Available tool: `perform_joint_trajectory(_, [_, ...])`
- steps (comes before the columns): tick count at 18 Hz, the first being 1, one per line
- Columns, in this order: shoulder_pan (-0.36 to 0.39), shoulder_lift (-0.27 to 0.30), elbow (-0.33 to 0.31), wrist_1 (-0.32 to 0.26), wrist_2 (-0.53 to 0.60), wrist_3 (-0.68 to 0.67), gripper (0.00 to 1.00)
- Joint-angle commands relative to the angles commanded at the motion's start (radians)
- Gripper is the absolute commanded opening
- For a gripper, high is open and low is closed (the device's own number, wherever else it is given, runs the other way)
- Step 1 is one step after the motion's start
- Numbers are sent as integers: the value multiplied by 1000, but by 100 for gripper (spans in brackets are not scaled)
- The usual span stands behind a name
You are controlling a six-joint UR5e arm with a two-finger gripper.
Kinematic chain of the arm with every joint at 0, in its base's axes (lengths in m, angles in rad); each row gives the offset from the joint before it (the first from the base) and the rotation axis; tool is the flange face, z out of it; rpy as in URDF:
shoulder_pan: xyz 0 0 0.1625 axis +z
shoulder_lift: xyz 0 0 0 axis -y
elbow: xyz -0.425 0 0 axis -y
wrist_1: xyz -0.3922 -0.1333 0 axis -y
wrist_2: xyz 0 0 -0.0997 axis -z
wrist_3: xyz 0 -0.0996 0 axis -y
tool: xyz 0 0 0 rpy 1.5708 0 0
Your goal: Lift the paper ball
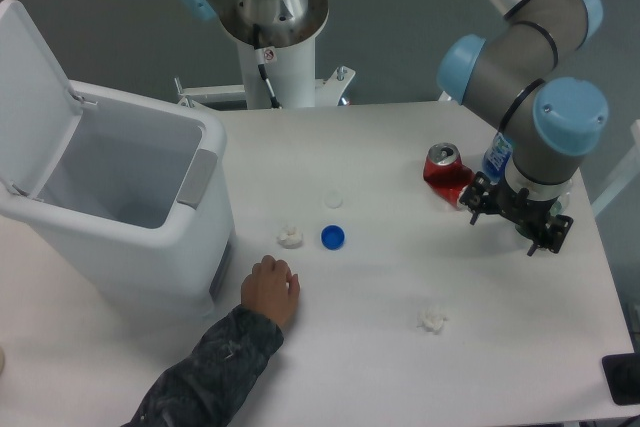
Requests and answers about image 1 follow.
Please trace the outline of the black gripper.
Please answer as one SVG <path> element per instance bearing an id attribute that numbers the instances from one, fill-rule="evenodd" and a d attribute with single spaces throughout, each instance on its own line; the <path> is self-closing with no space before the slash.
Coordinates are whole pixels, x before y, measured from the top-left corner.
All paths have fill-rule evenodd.
<path id="1" fill-rule="evenodd" d="M 537 250 L 559 252 L 569 233 L 573 218 L 554 214 L 557 197 L 537 200 L 529 187 L 512 187 L 503 176 L 493 184 L 482 172 L 477 172 L 471 184 L 464 190 L 459 202 L 472 213 L 470 225 L 475 225 L 480 215 L 499 215 L 516 225 L 520 233 L 532 242 L 527 256 Z"/>

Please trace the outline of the person's bare hand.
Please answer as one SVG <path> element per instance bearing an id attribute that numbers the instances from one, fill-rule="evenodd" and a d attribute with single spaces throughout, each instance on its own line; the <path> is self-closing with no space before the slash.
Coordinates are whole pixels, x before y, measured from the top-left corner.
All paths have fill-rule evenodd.
<path id="1" fill-rule="evenodd" d="M 297 311 L 300 292 L 299 276 L 291 271 L 288 263 L 265 255 L 244 279 L 240 302 L 284 329 Z"/>

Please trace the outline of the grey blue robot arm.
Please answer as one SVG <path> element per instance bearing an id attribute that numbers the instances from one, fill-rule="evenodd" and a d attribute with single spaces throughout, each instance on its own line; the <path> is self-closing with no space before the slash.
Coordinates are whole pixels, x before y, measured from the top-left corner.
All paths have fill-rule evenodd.
<path id="1" fill-rule="evenodd" d="M 250 108 L 337 104 L 346 81 L 315 76 L 315 39 L 328 0 L 181 0 L 234 39 Z M 597 145 L 608 104 L 593 84 L 551 79 L 598 30 L 600 0 L 490 0 L 508 23 L 492 41 L 460 38 L 443 57 L 439 88 L 505 136 L 513 151 L 497 179 L 477 173 L 461 202 L 474 216 L 514 223 L 534 249 L 560 251 L 572 219 L 553 209 Z"/>

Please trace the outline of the dark camouflage sleeve forearm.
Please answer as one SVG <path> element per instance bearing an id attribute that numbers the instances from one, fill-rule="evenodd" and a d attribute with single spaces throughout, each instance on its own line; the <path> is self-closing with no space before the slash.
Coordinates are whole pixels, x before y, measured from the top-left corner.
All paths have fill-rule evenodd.
<path id="1" fill-rule="evenodd" d="M 159 376 L 127 424 L 228 425 L 283 341 L 273 321 L 236 306 Z"/>

